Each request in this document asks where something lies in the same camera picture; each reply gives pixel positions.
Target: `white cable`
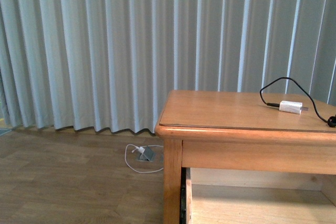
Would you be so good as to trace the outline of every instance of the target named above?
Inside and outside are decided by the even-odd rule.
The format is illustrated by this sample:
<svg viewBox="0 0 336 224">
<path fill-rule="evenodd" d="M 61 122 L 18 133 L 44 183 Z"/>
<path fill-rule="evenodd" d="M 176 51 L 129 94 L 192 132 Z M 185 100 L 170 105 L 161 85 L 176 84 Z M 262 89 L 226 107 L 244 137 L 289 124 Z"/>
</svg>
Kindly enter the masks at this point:
<svg viewBox="0 0 336 224">
<path fill-rule="evenodd" d="M 134 144 L 128 144 L 128 145 L 126 146 L 126 148 L 125 148 L 125 163 L 127 164 L 127 166 L 128 166 L 129 168 L 131 168 L 133 171 L 135 171 L 135 172 L 137 172 L 137 173 L 156 173 L 156 172 L 159 172 L 159 171 L 163 170 L 163 168 L 161 168 L 161 169 L 159 169 L 159 170 L 153 170 L 153 171 L 150 171 L 150 172 L 141 172 L 141 171 L 139 171 L 139 170 L 134 169 L 132 166 L 129 165 L 129 163 L 127 162 L 127 159 L 126 159 L 126 156 L 127 156 L 127 148 L 128 148 L 129 146 L 133 146 L 133 147 L 135 147 L 135 149 L 132 150 L 132 152 L 134 152 L 135 150 L 138 150 L 138 151 L 141 153 L 141 151 L 140 151 L 141 148 L 144 148 L 144 147 L 163 147 L 162 145 L 144 145 L 144 146 L 136 146 L 136 145 L 134 145 Z"/>
</svg>

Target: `curtain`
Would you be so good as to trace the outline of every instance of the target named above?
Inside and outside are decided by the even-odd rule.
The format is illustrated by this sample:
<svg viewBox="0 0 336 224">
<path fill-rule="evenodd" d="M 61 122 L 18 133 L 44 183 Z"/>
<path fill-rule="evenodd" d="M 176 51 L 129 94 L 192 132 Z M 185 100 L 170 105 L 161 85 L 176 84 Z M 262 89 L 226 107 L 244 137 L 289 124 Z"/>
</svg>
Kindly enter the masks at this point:
<svg viewBox="0 0 336 224">
<path fill-rule="evenodd" d="M 336 0 L 0 0 L 4 118 L 153 132 L 170 90 L 281 76 L 336 105 L 335 20 Z"/>
</svg>

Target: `floor plank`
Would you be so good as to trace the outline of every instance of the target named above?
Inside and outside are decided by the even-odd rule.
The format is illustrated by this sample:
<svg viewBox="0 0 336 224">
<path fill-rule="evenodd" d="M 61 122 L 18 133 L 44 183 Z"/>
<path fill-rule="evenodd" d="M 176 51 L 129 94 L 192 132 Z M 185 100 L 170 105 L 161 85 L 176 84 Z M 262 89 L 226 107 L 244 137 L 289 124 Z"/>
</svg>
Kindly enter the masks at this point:
<svg viewBox="0 0 336 224">
<path fill-rule="evenodd" d="M 163 172 L 127 144 L 157 137 L 13 131 L 0 136 L 0 223 L 162 223 Z M 146 171 L 163 166 L 163 150 Z"/>
</svg>

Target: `table apron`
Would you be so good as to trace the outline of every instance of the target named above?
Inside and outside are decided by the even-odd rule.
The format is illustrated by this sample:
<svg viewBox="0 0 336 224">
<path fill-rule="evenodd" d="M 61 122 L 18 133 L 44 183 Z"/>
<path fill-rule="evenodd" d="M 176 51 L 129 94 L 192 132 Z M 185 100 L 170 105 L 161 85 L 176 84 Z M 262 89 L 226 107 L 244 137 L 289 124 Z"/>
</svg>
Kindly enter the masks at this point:
<svg viewBox="0 0 336 224">
<path fill-rule="evenodd" d="M 336 146 L 183 141 L 182 166 L 336 174 Z"/>
</svg>

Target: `table top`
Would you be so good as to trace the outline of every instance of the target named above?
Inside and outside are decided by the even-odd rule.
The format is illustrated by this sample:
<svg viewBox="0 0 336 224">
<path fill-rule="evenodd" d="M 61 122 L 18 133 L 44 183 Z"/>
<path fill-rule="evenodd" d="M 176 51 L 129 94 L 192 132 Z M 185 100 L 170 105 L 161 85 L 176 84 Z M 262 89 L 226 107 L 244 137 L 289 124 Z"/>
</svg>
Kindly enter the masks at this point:
<svg viewBox="0 0 336 224">
<path fill-rule="evenodd" d="M 266 106 L 259 93 L 173 90 L 165 105 L 159 126 L 218 129 L 278 130 L 336 133 L 315 114 L 308 97 L 298 94 L 263 94 L 266 102 L 302 102 L 308 111 L 293 114 Z M 315 101 L 326 120 L 336 107 Z"/>
</svg>

